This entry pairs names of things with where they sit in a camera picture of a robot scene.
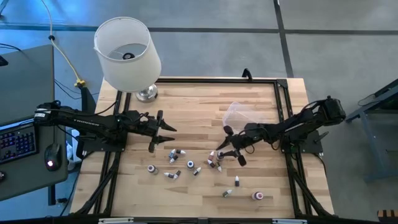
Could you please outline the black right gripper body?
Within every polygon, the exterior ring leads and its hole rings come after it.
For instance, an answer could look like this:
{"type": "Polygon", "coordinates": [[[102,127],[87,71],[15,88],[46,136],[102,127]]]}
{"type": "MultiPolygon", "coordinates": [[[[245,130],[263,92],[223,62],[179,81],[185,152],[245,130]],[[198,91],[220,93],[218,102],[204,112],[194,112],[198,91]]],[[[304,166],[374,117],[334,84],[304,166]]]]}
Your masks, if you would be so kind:
{"type": "Polygon", "coordinates": [[[234,158],[238,160],[240,166],[245,166],[247,162],[240,150],[252,145],[253,140],[245,135],[235,134],[230,126],[225,126],[223,129],[227,136],[232,136],[230,144],[233,146],[233,150],[239,152],[239,156],[234,158]]]}

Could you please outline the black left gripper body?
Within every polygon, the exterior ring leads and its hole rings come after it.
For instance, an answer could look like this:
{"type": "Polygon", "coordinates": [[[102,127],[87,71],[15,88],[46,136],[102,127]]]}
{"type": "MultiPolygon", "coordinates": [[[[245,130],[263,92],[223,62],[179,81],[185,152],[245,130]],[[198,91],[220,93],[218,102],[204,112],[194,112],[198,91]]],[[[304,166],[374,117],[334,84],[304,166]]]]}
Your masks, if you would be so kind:
{"type": "Polygon", "coordinates": [[[158,110],[157,116],[150,116],[148,112],[144,113],[143,116],[147,119],[147,121],[144,121],[144,135],[152,138],[148,150],[149,152],[154,152],[155,146],[160,144],[158,132],[163,118],[163,111],[158,110]]]}

